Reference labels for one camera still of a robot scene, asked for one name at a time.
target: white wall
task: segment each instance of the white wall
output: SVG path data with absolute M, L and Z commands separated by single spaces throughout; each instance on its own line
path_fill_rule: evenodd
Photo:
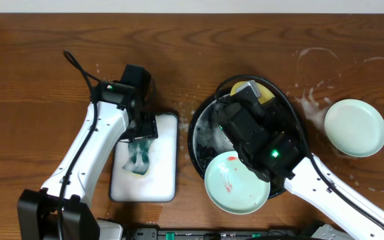
M 384 0 L 0 0 L 0 13 L 384 13 Z

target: black round tray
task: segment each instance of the black round tray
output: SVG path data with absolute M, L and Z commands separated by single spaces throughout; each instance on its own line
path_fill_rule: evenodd
M 221 96 L 228 96 L 230 89 L 221 91 Z M 192 118 L 187 136 L 187 146 L 193 166 L 204 179 L 208 164 L 216 156 L 227 151 L 234 151 L 232 143 L 228 140 L 215 121 L 218 109 L 214 95 L 209 97 L 199 106 Z M 271 183 L 269 198 L 276 197 L 285 192 L 283 187 Z

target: brown tabletop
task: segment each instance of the brown tabletop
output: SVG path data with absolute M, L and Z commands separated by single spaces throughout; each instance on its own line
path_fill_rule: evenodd
M 295 97 L 312 89 L 319 109 L 354 98 L 384 118 L 384 15 L 24 15 L 0 14 L 0 239 L 20 238 L 16 202 L 38 190 L 60 164 L 82 125 L 87 86 L 62 56 L 119 79 L 125 64 L 156 80 L 155 104 L 190 122 L 192 110 L 222 80 L 256 74 Z M 351 159 L 306 120 L 312 151 L 344 182 L 384 209 L 384 148 Z M 169 203 L 111 203 L 108 161 L 93 198 L 95 217 L 162 228 L 266 229 L 330 223 L 290 193 L 249 215 L 232 215 L 207 197 L 179 134 L 176 196 Z

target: green light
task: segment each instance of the green light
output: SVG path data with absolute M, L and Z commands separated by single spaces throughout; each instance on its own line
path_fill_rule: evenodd
M 277 150 L 273 150 L 272 153 L 271 153 L 272 157 L 278 157 L 279 156 L 279 153 Z

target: wooden table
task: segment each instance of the wooden table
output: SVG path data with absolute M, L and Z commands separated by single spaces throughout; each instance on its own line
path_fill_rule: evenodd
M 106 80 L 119 79 L 127 63 L 146 67 L 156 79 L 155 103 L 176 109 L 185 123 L 222 80 L 242 73 L 267 77 L 294 102 L 313 88 L 320 109 L 327 106 L 324 98 L 355 98 L 384 118 L 384 15 L 0 14 L 0 239 L 20 238 L 21 192 L 38 190 L 52 174 L 86 113 L 87 86 L 62 49 Z M 384 148 L 372 157 L 348 159 L 306 124 L 312 151 L 384 209 Z M 94 216 L 194 229 L 330 222 L 289 193 L 249 215 L 223 212 L 207 197 L 186 139 L 181 131 L 172 202 L 111 203 L 108 161 L 95 190 Z

